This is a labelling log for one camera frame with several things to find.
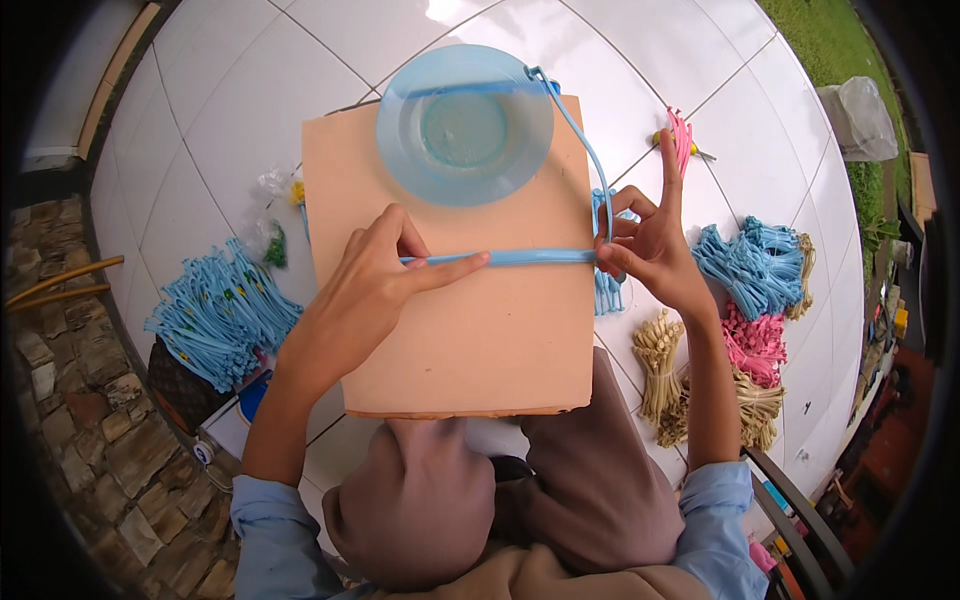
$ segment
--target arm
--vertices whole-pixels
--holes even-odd
[[[736,461],[740,450],[740,409],[713,295],[684,239],[681,207],[684,181],[670,131],[660,132],[663,196],[660,206],[632,185],[612,198],[613,214],[630,208],[640,223],[614,218],[613,243],[603,244],[606,207],[597,211],[600,233],[598,267],[613,276],[639,279],[657,300],[680,313],[690,347],[690,412],[687,416],[689,463]]]
[[[393,331],[411,296],[453,283],[490,260],[481,252],[443,265],[420,258],[404,266],[401,254],[429,255],[406,211],[392,204],[369,229],[350,236],[340,266],[277,353],[274,378],[244,447],[243,474],[234,479],[230,517],[244,542],[238,598],[353,598],[372,591],[343,591],[317,544],[320,525],[297,491],[310,410]]]

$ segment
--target pink object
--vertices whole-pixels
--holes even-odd
[[[727,355],[755,384],[773,388],[780,384],[780,365],[786,362],[783,315],[760,315],[747,321],[731,300],[730,316],[721,320]]]
[[[756,566],[760,567],[760,570],[764,573],[777,566],[777,561],[774,560],[774,557],[770,556],[767,549],[755,541],[750,542],[750,558],[754,560]]]
[[[686,164],[690,161],[690,149],[693,147],[693,126],[681,118],[679,108],[667,107],[666,115],[673,129],[674,142],[677,146],[677,166],[680,167],[682,179],[686,174]]]

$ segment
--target green object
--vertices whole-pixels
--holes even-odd
[[[279,224],[276,224],[276,237],[270,239],[270,246],[263,254],[263,264],[278,269],[287,268],[287,234]]]
[[[874,41],[848,0],[757,0],[770,15],[810,80],[817,87],[842,84],[854,75],[873,78],[894,122],[900,155],[894,158],[897,198],[912,205],[910,154],[900,103]],[[861,239],[864,227],[883,214],[883,176],[877,163],[849,162],[847,172],[856,202]],[[864,265],[873,269],[873,252],[863,247]]]

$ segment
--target white tiled floor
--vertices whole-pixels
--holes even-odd
[[[815,303],[785,327],[788,396],[771,455],[812,490],[835,458],[856,379],[859,239],[844,164],[809,79],[753,0],[183,0],[131,78],[91,191],[102,254],[127,258],[107,276],[141,358],[158,290],[184,258],[222,248],[262,214],[256,178],[274,164],[297,167],[300,123],[375,98],[418,53],[451,43],[543,66],[580,97],[608,181],[636,185],[656,203],[660,155],[649,138],[666,105],[681,108],[698,145],[718,157],[688,167],[691,242],[711,223],[727,238],[748,214],[810,233]],[[300,216],[284,203],[270,215],[290,255],[277,284],[308,303],[317,284]],[[624,296],[629,310],[599,318],[596,332],[636,408],[644,381],[630,335],[661,306],[637,281]],[[684,346],[678,368],[686,356]],[[322,402],[319,430],[343,414],[341,396]],[[315,515],[321,494],[362,461],[376,426],[343,417],[309,446],[301,489]],[[658,448],[649,427],[637,427],[679,483],[684,446]],[[472,421],[469,432],[481,451],[526,451],[506,421]],[[798,459],[800,448],[811,458]]]

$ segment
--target pink plastic bundle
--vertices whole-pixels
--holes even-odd
[[[730,316],[720,323],[730,362],[749,373],[758,386],[767,389],[778,386],[780,365],[786,362],[783,315],[760,315],[756,321],[747,321],[732,300],[729,308]]]
[[[677,146],[677,166],[680,167],[682,179],[686,173],[686,164],[690,161],[690,149],[693,147],[693,126],[681,118],[679,108],[667,107],[666,115],[673,129],[673,138]]]

